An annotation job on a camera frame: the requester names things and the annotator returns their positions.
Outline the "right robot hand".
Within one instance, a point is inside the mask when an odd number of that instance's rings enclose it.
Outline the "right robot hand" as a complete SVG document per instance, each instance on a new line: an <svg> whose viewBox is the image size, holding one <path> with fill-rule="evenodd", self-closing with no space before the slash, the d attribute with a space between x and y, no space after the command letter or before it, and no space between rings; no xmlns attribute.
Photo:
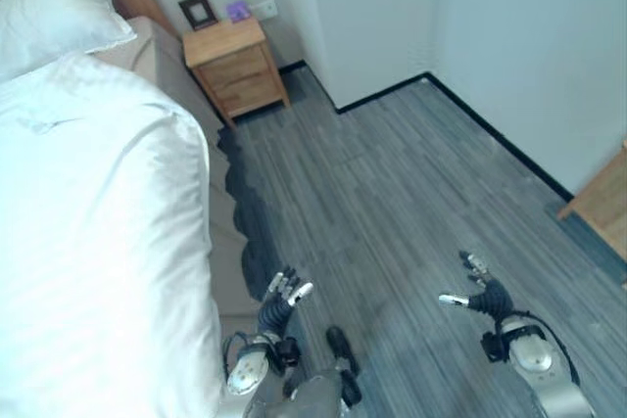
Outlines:
<svg viewBox="0 0 627 418"><path fill-rule="evenodd" d="M469 296L440 294L438 302L487 314L495 321L510 316L513 312L510 294L505 286L492 275L486 262L467 251L460 251L459 257L463 266L470 271L468 277L482 287L483 291Z"/></svg>

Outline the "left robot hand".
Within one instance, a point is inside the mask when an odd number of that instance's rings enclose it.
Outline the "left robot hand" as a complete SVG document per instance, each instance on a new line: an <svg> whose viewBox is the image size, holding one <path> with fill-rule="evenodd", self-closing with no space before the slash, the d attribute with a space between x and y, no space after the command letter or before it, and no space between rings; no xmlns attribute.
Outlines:
<svg viewBox="0 0 627 418"><path fill-rule="evenodd" d="M314 283L284 266L270 280L258 314L258 332L282 338L297 304L314 290Z"/></svg>

